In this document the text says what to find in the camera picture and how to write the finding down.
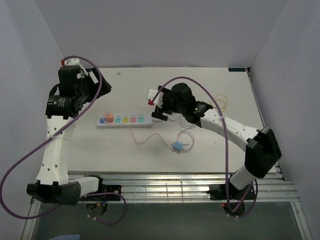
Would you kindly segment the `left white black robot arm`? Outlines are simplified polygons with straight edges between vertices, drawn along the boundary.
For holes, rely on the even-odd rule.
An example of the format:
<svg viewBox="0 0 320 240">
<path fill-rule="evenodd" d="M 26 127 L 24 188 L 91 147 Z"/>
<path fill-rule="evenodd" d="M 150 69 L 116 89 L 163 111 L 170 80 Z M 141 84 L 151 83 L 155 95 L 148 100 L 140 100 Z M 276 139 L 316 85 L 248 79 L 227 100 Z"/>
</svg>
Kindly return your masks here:
<svg viewBox="0 0 320 240">
<path fill-rule="evenodd" d="M 49 92 L 46 104 L 47 140 L 35 183 L 26 192 L 46 204 L 74 206 L 82 196 L 95 200 L 106 195 L 99 177 L 85 176 L 69 180 L 68 155 L 76 121 L 84 113 L 84 104 L 108 94 L 112 87 L 96 68 L 64 65 L 58 70 L 59 83 Z"/>
</svg>

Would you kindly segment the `white colourful power strip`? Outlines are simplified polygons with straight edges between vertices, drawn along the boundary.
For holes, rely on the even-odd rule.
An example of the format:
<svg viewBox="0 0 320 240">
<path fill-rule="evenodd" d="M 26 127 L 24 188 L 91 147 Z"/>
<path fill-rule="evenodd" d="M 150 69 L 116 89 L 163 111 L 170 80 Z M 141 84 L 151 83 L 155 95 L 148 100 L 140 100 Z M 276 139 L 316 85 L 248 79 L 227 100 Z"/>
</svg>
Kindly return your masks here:
<svg viewBox="0 0 320 240">
<path fill-rule="evenodd" d="M 117 128 L 152 128 L 153 118 L 151 114 L 144 113 L 122 113 L 122 112 L 108 112 L 113 113 L 114 122 L 106 123 L 104 114 L 97 118 L 96 127 L 98 129 L 117 129 Z"/>
</svg>

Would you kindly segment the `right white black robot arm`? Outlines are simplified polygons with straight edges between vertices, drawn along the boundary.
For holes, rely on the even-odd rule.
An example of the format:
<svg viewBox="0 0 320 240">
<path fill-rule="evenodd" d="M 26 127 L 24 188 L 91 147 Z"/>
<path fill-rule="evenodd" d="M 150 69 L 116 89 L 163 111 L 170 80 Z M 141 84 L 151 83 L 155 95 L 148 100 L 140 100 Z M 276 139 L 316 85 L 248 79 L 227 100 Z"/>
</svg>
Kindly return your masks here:
<svg viewBox="0 0 320 240">
<path fill-rule="evenodd" d="M 250 127 L 221 115 L 217 108 L 196 100 L 185 83 L 175 84 L 171 89 L 149 89 L 147 100 L 155 107 L 153 118 L 167 121 L 168 115 L 180 114 L 187 122 L 224 137 L 226 143 L 232 142 L 244 151 L 244 164 L 227 175 L 224 192 L 232 199 L 242 195 L 256 179 L 264 178 L 282 157 L 272 129 Z"/>
</svg>

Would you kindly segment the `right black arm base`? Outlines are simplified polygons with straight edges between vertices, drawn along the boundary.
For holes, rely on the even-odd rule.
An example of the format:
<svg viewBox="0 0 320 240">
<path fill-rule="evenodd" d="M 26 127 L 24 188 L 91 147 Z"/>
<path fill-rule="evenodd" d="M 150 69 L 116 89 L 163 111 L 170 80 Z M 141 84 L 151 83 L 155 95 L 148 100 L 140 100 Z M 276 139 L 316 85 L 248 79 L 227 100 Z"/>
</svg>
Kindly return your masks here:
<svg viewBox="0 0 320 240">
<path fill-rule="evenodd" d="M 229 199 L 230 200 L 240 200 L 248 189 L 248 193 L 245 196 L 245 200 L 255 199 L 255 190 L 252 184 L 248 184 L 242 190 L 238 190 L 233 185 L 229 184 Z M 210 195 L 211 200 L 226 200 L 226 186 L 225 184 L 210 184 L 209 189 L 206 191 Z"/>
</svg>

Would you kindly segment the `pink charger plug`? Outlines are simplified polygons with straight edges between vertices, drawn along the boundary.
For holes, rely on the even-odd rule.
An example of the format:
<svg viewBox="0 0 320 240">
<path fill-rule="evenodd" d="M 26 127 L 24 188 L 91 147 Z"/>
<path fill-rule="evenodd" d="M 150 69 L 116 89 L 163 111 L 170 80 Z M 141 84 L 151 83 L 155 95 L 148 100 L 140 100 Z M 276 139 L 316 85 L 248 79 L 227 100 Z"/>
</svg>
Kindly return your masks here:
<svg viewBox="0 0 320 240">
<path fill-rule="evenodd" d="M 114 114 L 113 113 L 110 113 L 110 112 L 106 112 L 104 114 L 104 121 L 107 123 L 107 124 L 112 124 L 114 122 Z"/>
</svg>

